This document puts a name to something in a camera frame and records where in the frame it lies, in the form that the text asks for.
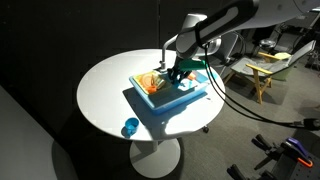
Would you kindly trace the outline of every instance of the table leg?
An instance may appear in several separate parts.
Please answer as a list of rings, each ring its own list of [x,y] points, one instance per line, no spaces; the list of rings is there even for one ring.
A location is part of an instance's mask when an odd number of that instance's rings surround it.
[[[180,145],[177,139],[166,141],[134,141],[130,147],[132,166],[148,178],[168,175],[180,159]]]

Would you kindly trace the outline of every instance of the gray carpet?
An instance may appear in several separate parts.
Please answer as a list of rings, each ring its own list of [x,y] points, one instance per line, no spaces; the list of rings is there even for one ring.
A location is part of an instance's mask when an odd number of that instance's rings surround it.
[[[299,121],[305,117],[320,117],[314,107],[320,104],[319,72],[304,67],[303,59],[286,82],[273,81],[273,87],[263,95],[263,104],[256,102],[252,87],[233,78],[226,92],[252,111],[279,122]],[[250,120],[224,105],[220,114],[202,130],[179,138],[182,155],[177,168],[160,179],[232,179],[226,172],[236,164],[247,177],[258,177],[259,172],[272,170],[270,162],[255,171],[254,166],[265,158],[264,152],[250,141],[257,134],[280,143],[292,136],[294,129]],[[68,151],[80,180],[86,179],[146,179],[130,164],[130,141],[110,137],[93,129],[85,139],[70,146]]]

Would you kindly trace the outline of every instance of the black cable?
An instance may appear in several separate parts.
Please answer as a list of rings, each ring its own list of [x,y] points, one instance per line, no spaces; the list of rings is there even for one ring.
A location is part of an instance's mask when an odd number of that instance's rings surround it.
[[[245,40],[244,40],[244,37],[243,37],[240,33],[238,33],[237,31],[233,31],[233,33],[236,34],[236,35],[238,35],[238,37],[240,38],[240,40],[241,40],[240,53],[241,53],[242,55],[244,55],[244,54],[246,53],[246,51],[247,51],[247,49],[246,49],[246,42],[245,42]]]
[[[259,114],[256,114],[254,113],[253,111],[249,110],[248,108],[244,107],[243,105],[239,104],[238,102],[236,102],[234,99],[232,99],[230,96],[228,96],[225,92],[223,92],[223,90],[220,88],[220,86],[218,85],[218,83],[216,82],[215,78],[212,77],[213,76],[213,73],[211,71],[211,68],[209,66],[209,61],[208,61],[208,56],[207,56],[207,50],[208,50],[208,46],[209,46],[209,43],[205,44],[205,47],[202,47],[204,50],[205,50],[205,66],[206,66],[206,72],[207,72],[207,75],[208,75],[208,78],[210,80],[210,83],[213,87],[213,89],[216,91],[216,93],[219,95],[219,97],[233,110],[235,110],[236,112],[238,112],[239,114],[245,116],[245,117],[248,117],[248,118],[251,118],[251,119],[254,119],[254,120],[257,120],[257,121],[261,121],[261,122],[266,122],[266,123],[272,123],[272,124],[276,124],[276,125],[280,125],[280,126],[284,126],[284,127],[288,127],[288,128],[295,128],[295,129],[302,129],[303,127],[297,127],[297,126],[292,126],[293,123],[281,123],[281,122],[276,122],[276,121],[272,121],[270,119],[267,119],[263,116],[260,116]],[[215,82],[216,86],[218,87],[218,89],[227,97],[229,98],[233,103],[235,103],[236,105],[238,105],[239,107],[241,107],[242,109],[246,110],[247,112],[251,113],[252,115],[255,115],[256,117],[252,117],[252,116],[249,116],[247,114],[244,114],[243,112],[239,111],[238,109],[234,108],[233,106],[231,106],[221,95],[220,93],[217,91],[217,89],[214,87],[214,84],[212,82],[212,79],[213,81]]]

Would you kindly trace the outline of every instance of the blue cup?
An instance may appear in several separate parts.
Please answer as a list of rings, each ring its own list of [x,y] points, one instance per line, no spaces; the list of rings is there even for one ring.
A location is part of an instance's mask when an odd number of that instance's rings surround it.
[[[136,133],[138,126],[139,126],[139,120],[137,118],[129,118],[125,123],[125,127],[127,129],[127,135],[132,136],[134,133]]]

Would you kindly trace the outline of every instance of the orange object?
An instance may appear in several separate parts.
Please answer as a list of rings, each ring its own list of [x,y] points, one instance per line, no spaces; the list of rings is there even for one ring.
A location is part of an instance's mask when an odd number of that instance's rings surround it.
[[[154,85],[153,73],[143,74],[140,78],[140,84],[149,93],[157,91],[157,86]]]
[[[191,81],[193,81],[193,80],[196,79],[196,75],[193,74],[193,73],[190,73],[189,76],[188,76],[188,79],[190,79]]]
[[[298,158],[298,161],[300,163],[302,163],[303,165],[307,166],[308,168],[311,168],[313,166],[313,163],[311,160],[309,160],[309,163],[305,162],[304,160],[302,160],[301,158]]]
[[[145,89],[148,91],[148,93],[152,94],[157,91],[157,86],[152,85],[152,86],[146,87]]]

